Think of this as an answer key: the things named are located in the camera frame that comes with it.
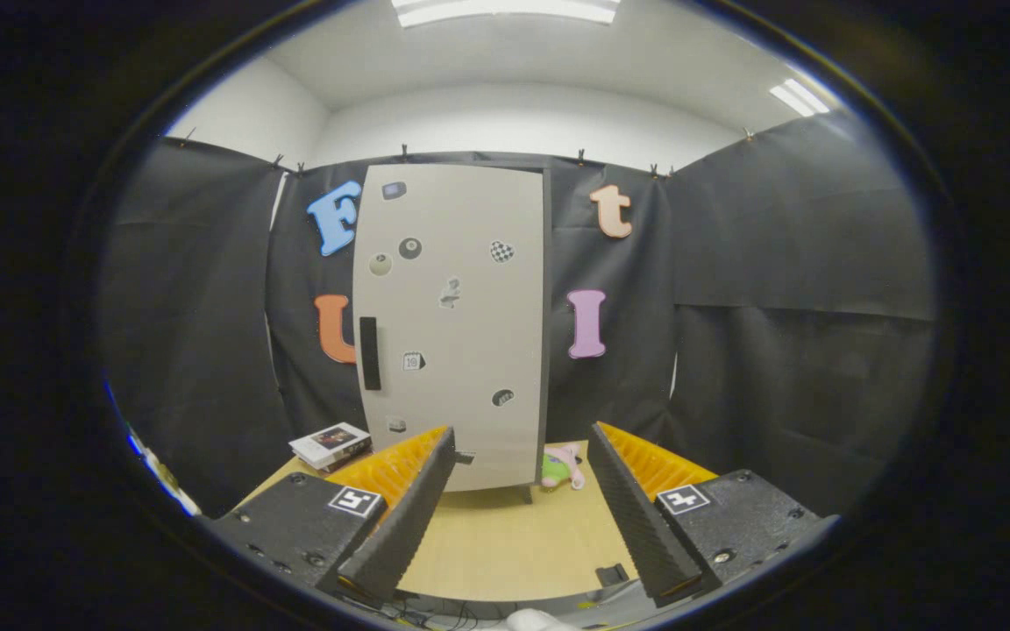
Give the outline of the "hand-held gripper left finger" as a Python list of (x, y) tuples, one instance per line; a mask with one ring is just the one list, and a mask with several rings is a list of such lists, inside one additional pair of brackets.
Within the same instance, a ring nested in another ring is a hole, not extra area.
[(441, 426), (325, 477), (285, 475), (207, 527), (304, 592), (382, 606), (416, 556), (456, 463), (454, 430)]

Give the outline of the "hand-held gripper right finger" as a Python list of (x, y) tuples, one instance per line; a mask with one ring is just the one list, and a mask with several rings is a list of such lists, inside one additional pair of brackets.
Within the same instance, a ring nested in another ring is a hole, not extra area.
[(588, 460), (658, 606), (748, 579), (831, 523), (756, 472), (713, 474), (604, 422), (590, 428)]

